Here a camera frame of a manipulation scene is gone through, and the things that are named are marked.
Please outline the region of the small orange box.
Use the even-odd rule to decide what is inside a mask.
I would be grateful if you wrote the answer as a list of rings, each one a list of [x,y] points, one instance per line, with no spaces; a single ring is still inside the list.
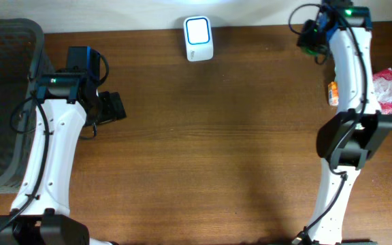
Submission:
[[[338,84],[333,81],[330,82],[327,86],[328,88],[328,103],[330,106],[337,107],[339,104],[339,95],[338,95]]]

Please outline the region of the red purple tissue pack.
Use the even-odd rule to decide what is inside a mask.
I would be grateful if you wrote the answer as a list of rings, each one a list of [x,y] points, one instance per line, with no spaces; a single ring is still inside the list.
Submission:
[[[383,114],[392,114],[392,69],[387,68],[373,75],[374,93]]]

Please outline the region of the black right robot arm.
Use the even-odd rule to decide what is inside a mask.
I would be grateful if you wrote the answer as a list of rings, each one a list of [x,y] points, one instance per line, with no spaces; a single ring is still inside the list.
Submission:
[[[338,106],[318,131],[321,183],[316,205],[292,244],[341,244],[353,185],[392,130],[392,116],[382,113],[374,90],[369,8],[352,1],[322,1],[316,7],[316,18],[298,32],[297,46],[313,56],[333,57]]]

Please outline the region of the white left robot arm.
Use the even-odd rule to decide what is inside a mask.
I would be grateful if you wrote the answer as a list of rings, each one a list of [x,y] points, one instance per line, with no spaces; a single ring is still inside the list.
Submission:
[[[0,244],[100,244],[70,218],[69,184],[81,131],[126,118],[117,92],[100,92],[107,59],[89,46],[71,46],[66,65],[35,81],[34,138],[10,213],[0,215]]]

